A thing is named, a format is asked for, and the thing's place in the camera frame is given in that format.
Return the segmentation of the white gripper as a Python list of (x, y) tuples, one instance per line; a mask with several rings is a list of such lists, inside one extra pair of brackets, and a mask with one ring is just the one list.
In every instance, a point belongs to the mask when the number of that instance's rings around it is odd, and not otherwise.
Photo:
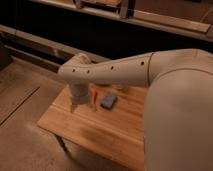
[[(86, 104), (89, 101), (90, 93), (87, 84), (70, 84), (70, 99), (74, 104), (70, 105), (70, 112), (73, 113), (77, 108), (76, 104)], [(97, 111), (95, 102), (89, 103), (90, 109), (93, 112)]]

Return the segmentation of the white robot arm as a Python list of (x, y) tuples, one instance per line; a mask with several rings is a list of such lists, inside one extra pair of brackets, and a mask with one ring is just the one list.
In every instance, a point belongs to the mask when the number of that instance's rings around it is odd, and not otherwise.
[(168, 50), (98, 64), (80, 53), (58, 74), (76, 104), (88, 101), (90, 83), (146, 87), (145, 170), (213, 171), (212, 53)]

